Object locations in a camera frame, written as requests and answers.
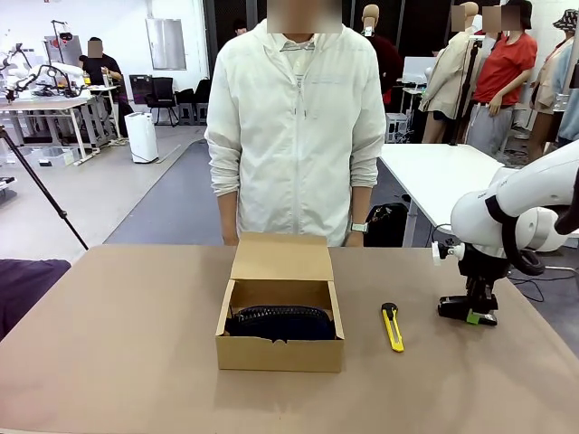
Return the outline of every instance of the hat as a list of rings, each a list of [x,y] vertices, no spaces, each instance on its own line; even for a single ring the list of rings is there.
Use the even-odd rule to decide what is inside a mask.
[[[553,26],[564,32],[575,33],[577,28],[577,11],[567,9],[559,21],[555,21]]]
[[[527,0],[508,0],[505,6],[518,6],[521,15],[521,25],[523,29],[529,30],[531,26],[531,15],[533,14],[533,4]]]

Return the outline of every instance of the wristwatch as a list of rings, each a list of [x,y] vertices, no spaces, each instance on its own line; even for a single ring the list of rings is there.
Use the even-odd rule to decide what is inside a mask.
[[[368,233],[368,223],[364,224],[352,223],[352,225],[350,226],[350,230],[353,232]]]

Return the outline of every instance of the table leg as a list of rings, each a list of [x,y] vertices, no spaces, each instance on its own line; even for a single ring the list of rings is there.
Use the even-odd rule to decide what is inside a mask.
[[[112,92],[109,90],[110,108],[112,109],[112,116],[115,119],[115,129],[117,130],[117,137],[120,138],[119,116],[115,111],[115,103],[112,100]]]
[[[92,105],[93,116],[97,121],[97,132],[99,133],[99,136],[102,138],[102,140],[106,140],[107,136],[105,135],[105,130],[102,127],[102,118],[100,117],[99,100],[95,98],[90,104]]]
[[[20,118],[18,117],[18,113],[15,111],[11,111],[10,120],[12,121],[14,133],[16,134],[16,138],[18,139],[18,146],[24,146],[24,134],[22,132],[22,127],[20,125]]]
[[[410,210],[406,216],[406,227],[404,228],[404,240],[402,247],[409,248],[413,246],[414,228],[416,228],[416,218],[418,217],[418,207],[414,200],[410,201]]]
[[[32,119],[29,117],[26,117],[26,118],[24,118],[24,122],[26,123],[26,129],[28,130],[28,135],[33,134],[35,129],[34,129],[34,123],[33,123]]]
[[[90,146],[99,147],[97,144],[97,137],[94,134],[94,128],[92,126],[92,118],[89,113],[89,106],[83,104],[81,106],[82,119],[84,120],[84,125],[87,127],[87,133],[89,133]]]
[[[408,128],[412,128],[413,119],[414,119],[414,94],[410,96],[410,117],[408,118]]]
[[[71,120],[72,120],[72,126],[74,127],[74,134],[76,134],[76,141],[79,143],[79,150],[81,151],[81,160],[77,163],[78,163],[78,165],[81,165],[85,161],[91,159],[92,156],[87,156],[87,153],[84,150],[84,144],[82,143],[82,134],[81,134],[81,130],[79,129],[79,124],[76,121],[76,116],[74,114],[74,108],[71,108],[69,111],[71,113]]]
[[[54,112],[52,110],[45,110],[45,115],[52,115]],[[51,132],[52,142],[55,145],[59,145],[61,140],[58,138],[58,132],[56,131],[56,125],[54,124],[53,118],[46,118],[46,123],[48,124],[48,130]]]

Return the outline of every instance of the cardboard box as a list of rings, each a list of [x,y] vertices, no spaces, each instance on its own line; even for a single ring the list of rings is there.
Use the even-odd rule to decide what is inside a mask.
[[[233,337],[225,332],[228,317],[258,305],[322,308],[334,321],[336,339],[286,343]],[[244,233],[225,291],[215,341],[220,369],[339,373],[344,332],[326,240]]]

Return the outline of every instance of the hand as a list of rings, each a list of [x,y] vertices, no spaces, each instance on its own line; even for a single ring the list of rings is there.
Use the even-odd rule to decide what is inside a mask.
[[[223,236],[223,244],[226,246],[237,247],[239,244],[239,236],[236,233],[226,234]]]
[[[498,112],[500,111],[500,106],[503,105],[503,97],[499,94],[495,95],[489,103],[489,114],[493,118],[495,117]]]
[[[364,234],[358,231],[351,231],[347,236],[346,247],[364,247]]]

